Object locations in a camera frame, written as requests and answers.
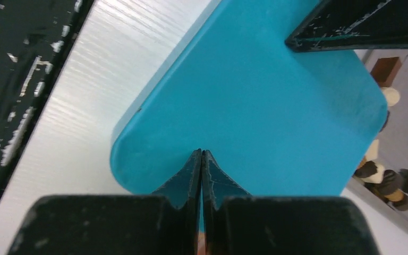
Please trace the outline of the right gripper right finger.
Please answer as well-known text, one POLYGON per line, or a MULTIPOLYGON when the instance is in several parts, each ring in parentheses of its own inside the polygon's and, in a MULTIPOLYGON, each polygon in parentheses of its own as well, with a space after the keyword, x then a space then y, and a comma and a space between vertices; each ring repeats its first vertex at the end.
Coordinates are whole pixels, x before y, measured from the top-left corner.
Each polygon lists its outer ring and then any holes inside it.
POLYGON ((209 150, 202 152, 201 180, 206 254, 228 254, 224 200, 251 194, 220 168, 209 150))

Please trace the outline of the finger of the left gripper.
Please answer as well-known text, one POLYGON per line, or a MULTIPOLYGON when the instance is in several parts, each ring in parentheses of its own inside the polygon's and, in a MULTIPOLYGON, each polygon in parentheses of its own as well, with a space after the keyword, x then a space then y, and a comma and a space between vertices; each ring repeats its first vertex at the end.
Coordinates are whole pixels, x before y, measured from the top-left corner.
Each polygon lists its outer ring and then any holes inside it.
POLYGON ((408 49, 408 1, 320 1, 285 44, 298 53, 408 49))

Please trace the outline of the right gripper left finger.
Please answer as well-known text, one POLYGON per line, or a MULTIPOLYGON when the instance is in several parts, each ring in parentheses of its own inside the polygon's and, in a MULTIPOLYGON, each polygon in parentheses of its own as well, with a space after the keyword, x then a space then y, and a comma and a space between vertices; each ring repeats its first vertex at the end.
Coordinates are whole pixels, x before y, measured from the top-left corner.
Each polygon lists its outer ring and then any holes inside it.
POLYGON ((152 194, 164 198, 160 233, 162 254, 197 254, 201 206, 202 150, 152 194))

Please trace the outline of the teal box lid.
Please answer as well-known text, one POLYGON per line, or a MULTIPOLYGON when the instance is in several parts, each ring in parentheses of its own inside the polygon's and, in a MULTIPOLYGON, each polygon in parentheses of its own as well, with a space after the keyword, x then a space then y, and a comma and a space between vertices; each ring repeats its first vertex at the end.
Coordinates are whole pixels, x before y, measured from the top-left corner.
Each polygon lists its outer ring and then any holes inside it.
POLYGON ((387 116, 351 50, 284 41, 316 1, 221 1, 143 104, 114 131, 110 169, 154 191, 196 149, 255 196, 338 196, 387 116))

